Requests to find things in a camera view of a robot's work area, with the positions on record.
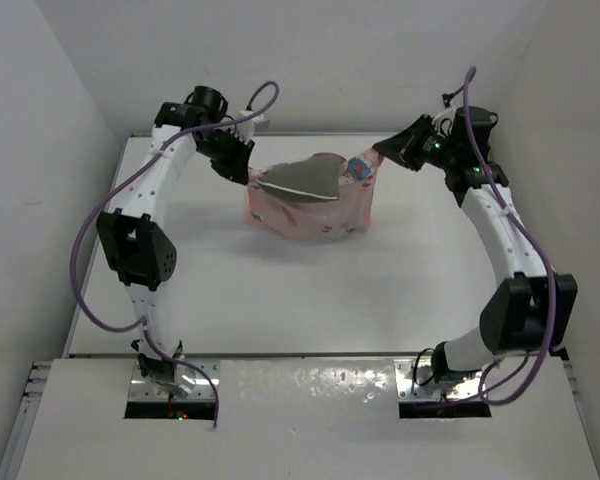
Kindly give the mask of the pink cartoon pillowcase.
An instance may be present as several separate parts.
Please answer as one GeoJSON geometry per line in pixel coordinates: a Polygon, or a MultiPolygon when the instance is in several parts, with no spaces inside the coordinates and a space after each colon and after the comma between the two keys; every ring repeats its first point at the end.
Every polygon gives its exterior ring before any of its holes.
{"type": "Polygon", "coordinates": [[[278,200],[256,183],[274,165],[264,170],[251,168],[244,203],[245,220],[255,227],[298,240],[327,241],[366,232],[371,223],[374,189],[384,157],[367,149],[351,158],[343,158],[340,199],[326,203],[278,200]]]}

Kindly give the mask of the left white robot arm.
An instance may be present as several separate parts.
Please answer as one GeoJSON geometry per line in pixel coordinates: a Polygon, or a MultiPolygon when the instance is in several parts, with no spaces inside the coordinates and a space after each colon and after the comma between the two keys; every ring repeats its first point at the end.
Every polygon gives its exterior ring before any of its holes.
{"type": "Polygon", "coordinates": [[[223,127],[227,110],[225,97],[205,86],[196,87],[182,103],[164,103],[152,127],[145,173],[96,220],[108,266],[125,286],[141,322],[132,343],[141,373],[162,389],[176,387],[184,374],[168,285],[177,250],[162,224],[175,186],[195,154],[207,157],[224,178],[247,183],[258,118],[245,108],[230,118],[231,126],[223,127]]]}

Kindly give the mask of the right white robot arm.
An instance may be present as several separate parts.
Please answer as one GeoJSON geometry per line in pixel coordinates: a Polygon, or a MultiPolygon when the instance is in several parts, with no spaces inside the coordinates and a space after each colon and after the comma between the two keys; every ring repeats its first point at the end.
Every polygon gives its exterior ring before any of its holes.
{"type": "Polygon", "coordinates": [[[514,206],[502,168],[488,160],[496,113],[459,108],[449,133],[430,115],[374,144],[382,157],[412,171],[431,165],[475,227],[494,270],[496,290],[477,328],[438,344],[435,382],[473,374],[511,352],[546,353],[561,345],[578,293],[575,278],[543,262],[514,206]]]}

